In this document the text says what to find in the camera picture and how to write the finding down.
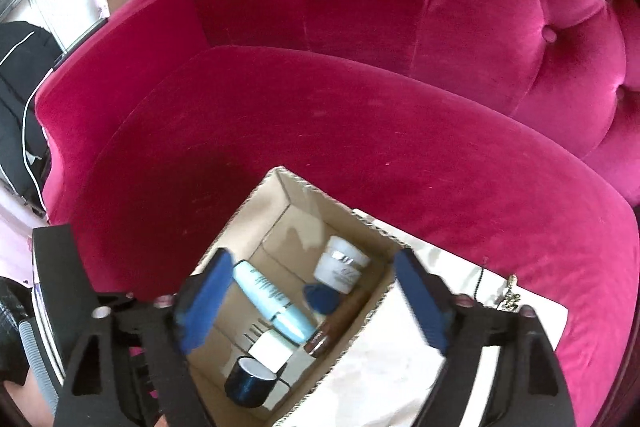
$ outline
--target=screw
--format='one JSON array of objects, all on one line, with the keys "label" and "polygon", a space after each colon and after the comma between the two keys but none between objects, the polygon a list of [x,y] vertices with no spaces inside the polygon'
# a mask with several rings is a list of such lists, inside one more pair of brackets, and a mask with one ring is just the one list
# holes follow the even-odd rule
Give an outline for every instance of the screw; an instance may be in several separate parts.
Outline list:
[{"label": "screw", "polygon": [[460,295],[456,295],[456,305],[462,308],[473,308],[476,305],[476,301],[469,295],[461,293]]},{"label": "screw", "polygon": [[162,295],[154,301],[154,306],[158,309],[168,308],[174,304],[173,295]]},{"label": "screw", "polygon": [[94,311],[91,312],[91,316],[94,319],[104,319],[111,315],[111,308],[108,306],[98,306]]}]

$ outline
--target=cosmetic products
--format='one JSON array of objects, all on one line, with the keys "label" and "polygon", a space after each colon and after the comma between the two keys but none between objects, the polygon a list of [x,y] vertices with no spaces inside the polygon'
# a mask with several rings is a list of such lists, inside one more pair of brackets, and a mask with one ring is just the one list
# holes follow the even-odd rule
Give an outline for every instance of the cosmetic products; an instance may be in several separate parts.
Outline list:
[{"label": "cosmetic products", "polygon": [[302,344],[314,334],[303,312],[249,262],[236,264],[234,279],[260,314],[290,341]]},{"label": "cosmetic products", "polygon": [[225,394],[240,407],[260,407],[278,381],[277,375],[252,357],[236,360],[225,382]]},{"label": "cosmetic products", "polygon": [[315,359],[332,349],[345,334],[371,296],[370,291],[355,288],[329,315],[305,344],[305,351]]},{"label": "cosmetic products", "polygon": [[332,235],[316,266],[314,277],[340,293],[349,293],[370,259],[349,241]]}]

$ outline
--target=black bag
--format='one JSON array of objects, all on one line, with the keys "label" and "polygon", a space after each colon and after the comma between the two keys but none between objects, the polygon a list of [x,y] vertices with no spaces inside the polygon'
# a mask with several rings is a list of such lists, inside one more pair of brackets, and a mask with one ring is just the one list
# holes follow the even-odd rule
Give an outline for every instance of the black bag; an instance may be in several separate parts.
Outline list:
[{"label": "black bag", "polygon": [[[0,24],[0,178],[18,196],[41,209],[36,187],[22,158],[22,117],[27,100],[62,51],[51,33],[27,22]],[[29,105],[25,146],[40,188],[49,148]]]}]

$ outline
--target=cardboard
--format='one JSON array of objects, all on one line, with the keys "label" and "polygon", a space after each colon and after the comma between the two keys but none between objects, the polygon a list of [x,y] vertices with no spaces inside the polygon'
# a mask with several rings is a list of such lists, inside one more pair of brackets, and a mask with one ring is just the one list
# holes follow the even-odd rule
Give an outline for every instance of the cardboard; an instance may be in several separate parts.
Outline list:
[{"label": "cardboard", "polygon": [[242,409],[225,396],[223,386],[235,360],[251,346],[245,334],[261,316],[233,283],[204,345],[189,356],[194,381],[218,427],[270,426],[305,397],[388,291],[394,280],[392,258],[402,245],[344,204],[277,167],[249,195],[198,263],[194,274],[202,272],[218,248],[228,248],[236,263],[249,261],[313,322],[302,290],[305,283],[314,281],[313,272],[331,235],[345,238],[371,258],[358,282],[371,293],[369,301],[334,349],[310,367],[308,355],[300,350],[287,367],[286,383],[278,385],[265,405]]}]

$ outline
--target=white cosmetic jar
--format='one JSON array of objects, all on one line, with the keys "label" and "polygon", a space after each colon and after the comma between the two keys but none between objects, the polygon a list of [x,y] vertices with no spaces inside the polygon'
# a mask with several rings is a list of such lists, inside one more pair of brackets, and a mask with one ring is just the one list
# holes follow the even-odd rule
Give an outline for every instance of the white cosmetic jar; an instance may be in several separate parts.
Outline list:
[{"label": "white cosmetic jar", "polygon": [[334,290],[347,294],[362,275],[370,259],[349,241],[332,235],[316,266],[314,277]]}]

